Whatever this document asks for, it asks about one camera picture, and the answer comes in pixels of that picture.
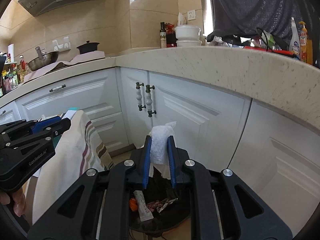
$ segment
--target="drawer handle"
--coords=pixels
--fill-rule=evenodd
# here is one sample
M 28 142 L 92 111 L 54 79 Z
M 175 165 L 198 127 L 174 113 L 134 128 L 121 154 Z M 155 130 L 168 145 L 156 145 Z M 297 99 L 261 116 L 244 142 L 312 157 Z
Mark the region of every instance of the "drawer handle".
M 147 110 L 148 110 L 148 116 L 151 118 L 153 114 L 157 114 L 156 110 L 152 112 L 152 99 L 151 99 L 151 90 L 155 89 L 155 86 L 146 85 L 146 93 L 147 93 Z
M 49 92 L 51 93 L 51 92 L 53 92 L 53 91 L 57 91 L 57 90 L 60 90 L 60 89 L 65 88 L 65 87 L 66 87 L 66 85 L 62 85 L 62 86 L 60 86 L 60 87 L 52 88 L 52 89 L 49 90 Z
M 141 95 L 141 89 L 140 86 L 144 86 L 144 83 L 136 83 L 136 89 L 137 89 L 137 96 L 136 99 L 138 100 L 138 107 L 139 107 L 139 111 L 142 111 L 142 108 L 146 108 L 146 106 L 142 106 L 142 95 Z

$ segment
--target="stacked white containers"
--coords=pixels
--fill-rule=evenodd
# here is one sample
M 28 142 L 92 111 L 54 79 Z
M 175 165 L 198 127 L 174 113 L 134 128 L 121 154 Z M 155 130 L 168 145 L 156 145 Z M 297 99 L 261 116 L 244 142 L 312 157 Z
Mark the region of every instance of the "stacked white containers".
M 193 25 L 180 25 L 175 27 L 177 46 L 191 47 L 201 46 L 200 28 Z

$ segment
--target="wall socket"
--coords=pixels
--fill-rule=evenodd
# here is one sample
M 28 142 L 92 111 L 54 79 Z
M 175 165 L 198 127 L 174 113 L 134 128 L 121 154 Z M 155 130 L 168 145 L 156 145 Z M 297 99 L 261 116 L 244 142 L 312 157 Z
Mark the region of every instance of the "wall socket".
M 188 21 L 196 19 L 196 10 L 188 11 Z

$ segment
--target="metal bolt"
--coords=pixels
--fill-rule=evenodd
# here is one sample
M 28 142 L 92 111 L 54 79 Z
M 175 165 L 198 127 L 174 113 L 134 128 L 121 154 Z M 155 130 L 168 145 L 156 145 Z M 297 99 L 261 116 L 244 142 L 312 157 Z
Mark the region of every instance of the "metal bolt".
M 89 176 L 89 177 L 96 175 L 96 173 L 97 172 L 95 169 L 90 169 L 90 170 L 87 170 L 87 172 L 86 172 L 87 176 Z
M 223 170 L 222 173 L 223 173 L 223 175 L 225 175 L 225 176 L 227 176 L 227 177 L 230 177 L 230 176 L 232 176 L 232 174 L 233 174 L 232 170 L 229 170 L 229 169 Z
M 186 164 L 187 166 L 192 167 L 192 166 L 194 166 L 196 163 L 195 163 L 193 160 L 186 160 L 185 164 Z
M 126 160 L 126 161 L 124 161 L 124 165 L 130 167 L 130 166 L 134 165 L 134 161 L 133 160 Z

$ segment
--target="speckled stone countertop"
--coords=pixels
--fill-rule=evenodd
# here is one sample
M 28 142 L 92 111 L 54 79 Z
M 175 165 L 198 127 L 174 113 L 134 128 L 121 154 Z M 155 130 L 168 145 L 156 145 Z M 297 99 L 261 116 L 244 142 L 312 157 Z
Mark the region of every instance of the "speckled stone countertop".
M 288 57 L 247 49 L 156 49 L 67 67 L 35 79 L 0 99 L 0 107 L 40 87 L 114 66 L 210 84 L 281 109 L 320 130 L 320 70 Z

